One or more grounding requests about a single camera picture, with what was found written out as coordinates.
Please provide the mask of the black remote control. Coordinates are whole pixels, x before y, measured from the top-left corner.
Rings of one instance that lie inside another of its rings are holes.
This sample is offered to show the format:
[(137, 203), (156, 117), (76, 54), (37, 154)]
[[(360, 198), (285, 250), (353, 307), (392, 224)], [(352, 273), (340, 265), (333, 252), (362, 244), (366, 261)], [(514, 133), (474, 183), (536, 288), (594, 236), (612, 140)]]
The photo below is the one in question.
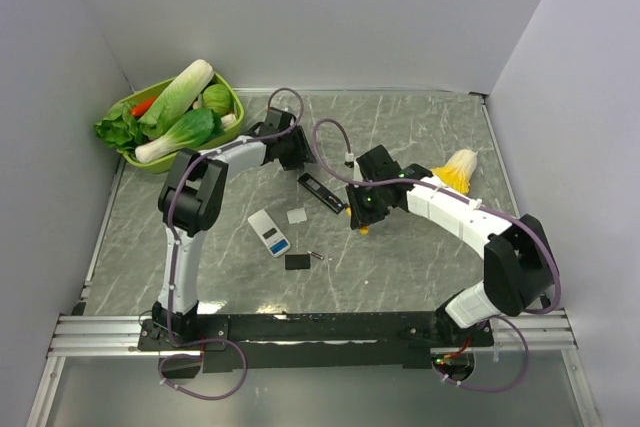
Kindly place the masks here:
[(345, 203), (311, 174), (304, 173), (297, 179), (297, 181), (303, 188), (310, 192), (335, 214), (339, 214), (345, 209)]

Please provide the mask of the white battery cover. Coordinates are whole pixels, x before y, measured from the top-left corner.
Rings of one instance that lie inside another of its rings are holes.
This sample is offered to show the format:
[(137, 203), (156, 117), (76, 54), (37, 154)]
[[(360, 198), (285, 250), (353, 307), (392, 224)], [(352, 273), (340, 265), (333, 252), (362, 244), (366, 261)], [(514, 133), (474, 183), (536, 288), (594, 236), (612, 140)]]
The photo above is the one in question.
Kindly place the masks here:
[(304, 208), (296, 208), (287, 212), (287, 220), (290, 224), (299, 224), (307, 220), (306, 211)]

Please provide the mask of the small battery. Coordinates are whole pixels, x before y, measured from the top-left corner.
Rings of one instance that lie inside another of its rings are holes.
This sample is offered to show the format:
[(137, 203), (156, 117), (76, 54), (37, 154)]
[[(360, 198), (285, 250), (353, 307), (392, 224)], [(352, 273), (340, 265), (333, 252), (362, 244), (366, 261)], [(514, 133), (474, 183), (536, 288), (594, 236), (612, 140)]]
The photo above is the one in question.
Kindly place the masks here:
[(321, 261), (325, 259), (324, 255), (322, 255), (320, 253), (317, 253), (317, 252), (314, 252), (314, 251), (308, 251), (308, 255), (310, 255), (311, 257), (313, 257), (313, 258), (315, 258), (317, 260), (321, 260)]

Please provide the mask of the black battery cover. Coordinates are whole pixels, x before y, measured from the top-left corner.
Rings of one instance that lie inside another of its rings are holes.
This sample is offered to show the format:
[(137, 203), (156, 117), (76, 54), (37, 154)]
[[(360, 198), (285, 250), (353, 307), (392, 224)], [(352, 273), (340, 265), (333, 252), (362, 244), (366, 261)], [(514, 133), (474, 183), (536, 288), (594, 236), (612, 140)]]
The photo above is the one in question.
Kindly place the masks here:
[(309, 254), (286, 254), (285, 270), (308, 270), (311, 268), (311, 256)]

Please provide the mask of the white red remote control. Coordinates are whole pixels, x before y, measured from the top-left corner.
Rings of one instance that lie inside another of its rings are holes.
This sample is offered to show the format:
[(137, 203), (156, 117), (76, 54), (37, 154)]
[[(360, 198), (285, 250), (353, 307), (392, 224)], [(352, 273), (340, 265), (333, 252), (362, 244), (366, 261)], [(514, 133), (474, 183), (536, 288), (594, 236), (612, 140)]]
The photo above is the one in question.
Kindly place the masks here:
[(288, 239), (265, 210), (252, 214), (247, 221), (272, 257), (280, 257), (291, 248)]

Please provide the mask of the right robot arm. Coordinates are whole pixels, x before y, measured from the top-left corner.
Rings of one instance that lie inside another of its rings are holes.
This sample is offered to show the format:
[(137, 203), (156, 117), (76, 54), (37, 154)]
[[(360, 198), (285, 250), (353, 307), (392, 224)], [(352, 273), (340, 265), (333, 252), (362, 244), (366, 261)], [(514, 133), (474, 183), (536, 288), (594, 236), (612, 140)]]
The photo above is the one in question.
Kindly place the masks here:
[(482, 280), (436, 310), (436, 330), (444, 343), (459, 345), (473, 326), (493, 316), (521, 314), (556, 284), (557, 266), (536, 218), (495, 212), (429, 169), (401, 167), (381, 145), (359, 157), (348, 151), (345, 163), (354, 169), (354, 181), (346, 186), (353, 230), (400, 208), (454, 235), (483, 261)]

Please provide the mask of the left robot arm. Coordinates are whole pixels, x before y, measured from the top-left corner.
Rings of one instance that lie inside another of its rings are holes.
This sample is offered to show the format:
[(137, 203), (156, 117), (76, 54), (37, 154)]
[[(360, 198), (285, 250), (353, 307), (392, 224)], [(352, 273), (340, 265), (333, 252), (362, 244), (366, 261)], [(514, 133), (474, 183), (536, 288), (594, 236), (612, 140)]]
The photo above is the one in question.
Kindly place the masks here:
[(158, 198), (167, 237), (160, 293), (151, 309), (162, 337), (176, 349), (198, 339), (197, 282), (207, 231), (218, 220), (227, 182), (271, 162), (285, 170), (313, 163), (301, 117), (270, 108), (264, 121), (217, 148), (178, 152)]

